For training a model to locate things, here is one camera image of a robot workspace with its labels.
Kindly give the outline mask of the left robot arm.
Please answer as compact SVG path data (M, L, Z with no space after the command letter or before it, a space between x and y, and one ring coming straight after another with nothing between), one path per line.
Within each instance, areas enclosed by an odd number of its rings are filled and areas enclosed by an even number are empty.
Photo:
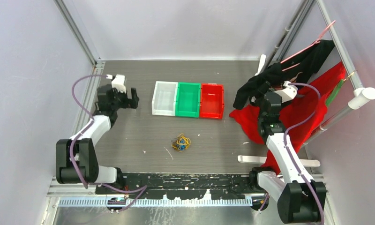
M56 143L56 179L60 184L106 183L113 193L126 186L118 167L100 166L95 145L115 124L119 109L136 109L139 97L136 88L120 92L108 84L97 89L97 101L90 121L78 133Z

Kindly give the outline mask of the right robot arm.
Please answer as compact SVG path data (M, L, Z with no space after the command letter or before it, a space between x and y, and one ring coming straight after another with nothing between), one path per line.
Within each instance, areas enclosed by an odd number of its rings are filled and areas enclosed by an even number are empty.
M271 151L282 173L282 178L269 167L253 168L249 179L254 192L267 192L277 202L277 211L284 224L325 223L324 204L327 189L315 181L297 156L285 128L279 119L282 104L297 95L297 83L285 82L284 88L272 91L269 82L259 87L255 104L259 107L257 130Z

